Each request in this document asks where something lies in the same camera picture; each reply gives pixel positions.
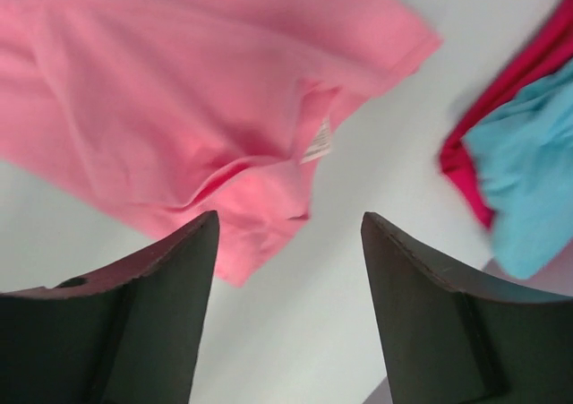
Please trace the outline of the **pink t shirt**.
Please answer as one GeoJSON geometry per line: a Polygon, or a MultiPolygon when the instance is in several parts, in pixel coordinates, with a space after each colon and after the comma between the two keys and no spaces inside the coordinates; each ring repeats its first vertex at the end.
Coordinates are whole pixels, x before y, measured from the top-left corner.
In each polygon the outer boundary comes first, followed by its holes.
{"type": "Polygon", "coordinates": [[[1,157],[155,238],[216,211],[240,286],[332,133],[439,46],[399,0],[1,0],[1,157]]]}

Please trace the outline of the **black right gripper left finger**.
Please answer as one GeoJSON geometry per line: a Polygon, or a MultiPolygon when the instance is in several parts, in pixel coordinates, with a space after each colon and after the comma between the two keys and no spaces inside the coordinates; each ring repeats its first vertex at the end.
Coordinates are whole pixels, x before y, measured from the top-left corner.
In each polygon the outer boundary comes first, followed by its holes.
{"type": "Polygon", "coordinates": [[[2,294],[2,402],[187,402],[218,240],[208,211],[54,288],[2,294]]]}

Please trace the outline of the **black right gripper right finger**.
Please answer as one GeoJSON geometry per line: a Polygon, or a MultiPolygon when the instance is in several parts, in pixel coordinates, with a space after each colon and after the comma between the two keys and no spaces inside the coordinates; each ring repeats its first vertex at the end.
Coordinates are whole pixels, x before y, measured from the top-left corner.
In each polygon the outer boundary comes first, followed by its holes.
{"type": "Polygon", "coordinates": [[[396,403],[569,403],[572,300],[470,267],[377,213],[363,254],[396,403]]]}

